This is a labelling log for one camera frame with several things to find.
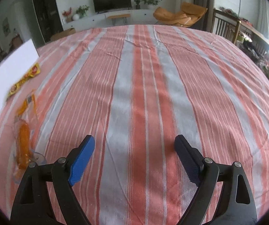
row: orange chair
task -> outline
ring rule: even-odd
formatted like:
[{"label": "orange chair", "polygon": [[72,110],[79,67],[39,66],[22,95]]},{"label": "orange chair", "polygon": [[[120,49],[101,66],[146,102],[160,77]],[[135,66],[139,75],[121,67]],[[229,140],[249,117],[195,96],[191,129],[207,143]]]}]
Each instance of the orange chair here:
[{"label": "orange chair", "polygon": [[207,8],[192,3],[183,2],[180,6],[181,11],[171,13],[159,7],[153,16],[165,25],[173,25],[188,28],[198,22],[207,12]]}]

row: green plant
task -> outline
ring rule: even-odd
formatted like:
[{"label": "green plant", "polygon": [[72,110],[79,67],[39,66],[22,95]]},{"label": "green plant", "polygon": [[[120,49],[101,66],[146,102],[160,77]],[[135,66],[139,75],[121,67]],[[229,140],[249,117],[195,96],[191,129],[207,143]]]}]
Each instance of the green plant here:
[{"label": "green plant", "polygon": [[139,5],[141,0],[134,0],[135,4]]},{"label": "green plant", "polygon": [[89,8],[90,7],[88,7],[87,5],[79,6],[79,8],[76,10],[76,13],[79,14],[80,16],[84,16],[89,10]]},{"label": "green plant", "polygon": [[144,4],[148,4],[148,5],[157,5],[160,1],[162,0],[142,0],[144,2]]}]

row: wrinkled fabric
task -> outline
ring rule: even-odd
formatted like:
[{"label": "wrinkled fabric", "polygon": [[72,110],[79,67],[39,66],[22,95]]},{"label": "wrinkled fabric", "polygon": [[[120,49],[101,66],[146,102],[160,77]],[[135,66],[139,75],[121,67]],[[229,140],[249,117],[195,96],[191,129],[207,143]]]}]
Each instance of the wrinkled fabric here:
[{"label": "wrinkled fabric", "polygon": [[[48,163],[67,156],[87,134],[96,140],[73,187],[93,225],[177,224],[197,189],[174,150],[178,134],[217,163],[241,162],[258,217],[269,208],[269,81],[229,41],[185,28],[131,25],[79,32],[38,53],[41,74],[0,115],[0,208],[7,216],[18,188],[15,110],[33,89],[32,148]],[[213,217],[221,186],[204,222]]]}]

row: cardboard box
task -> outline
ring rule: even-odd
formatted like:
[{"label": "cardboard box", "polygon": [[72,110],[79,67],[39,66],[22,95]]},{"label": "cardboard box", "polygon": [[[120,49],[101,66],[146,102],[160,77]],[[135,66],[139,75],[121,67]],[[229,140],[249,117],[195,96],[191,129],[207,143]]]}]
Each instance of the cardboard box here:
[{"label": "cardboard box", "polygon": [[67,29],[67,30],[65,30],[63,32],[60,32],[60,33],[57,33],[57,34],[51,36],[50,39],[51,39],[51,41],[56,41],[56,40],[59,40],[61,38],[64,38],[64,37],[66,37],[68,35],[72,35],[72,34],[75,34],[75,33],[76,33],[75,28],[71,28],[71,29]]}]

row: metal screw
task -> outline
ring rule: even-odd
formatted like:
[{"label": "metal screw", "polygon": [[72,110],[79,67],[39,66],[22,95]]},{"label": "metal screw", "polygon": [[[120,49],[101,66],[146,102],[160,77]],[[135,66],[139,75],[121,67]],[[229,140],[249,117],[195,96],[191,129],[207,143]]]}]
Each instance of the metal screw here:
[{"label": "metal screw", "polygon": [[35,167],[36,166],[36,163],[35,162],[31,162],[31,163],[29,163],[29,165],[28,165],[30,168],[33,168],[33,167]]},{"label": "metal screw", "polygon": [[206,158],[204,158],[204,161],[206,162],[206,163],[212,163],[212,158],[209,158],[209,157],[206,157]]},{"label": "metal screw", "polygon": [[66,158],[65,157],[61,157],[58,159],[59,163],[65,163],[66,162]]},{"label": "metal screw", "polygon": [[234,165],[235,165],[236,167],[241,167],[241,166],[242,166],[242,164],[241,164],[240,162],[234,162]]}]

